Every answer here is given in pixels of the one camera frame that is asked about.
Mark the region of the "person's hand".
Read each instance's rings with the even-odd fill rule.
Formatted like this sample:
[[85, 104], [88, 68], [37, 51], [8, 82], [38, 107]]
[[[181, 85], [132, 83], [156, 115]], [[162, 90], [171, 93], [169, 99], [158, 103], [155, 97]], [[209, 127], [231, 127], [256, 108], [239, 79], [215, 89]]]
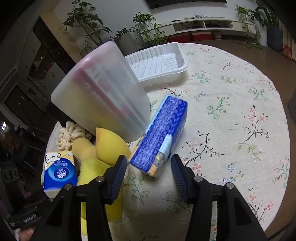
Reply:
[[35, 231], [34, 226], [21, 230], [19, 233], [19, 240], [20, 241], [29, 241], [31, 239], [34, 231]]

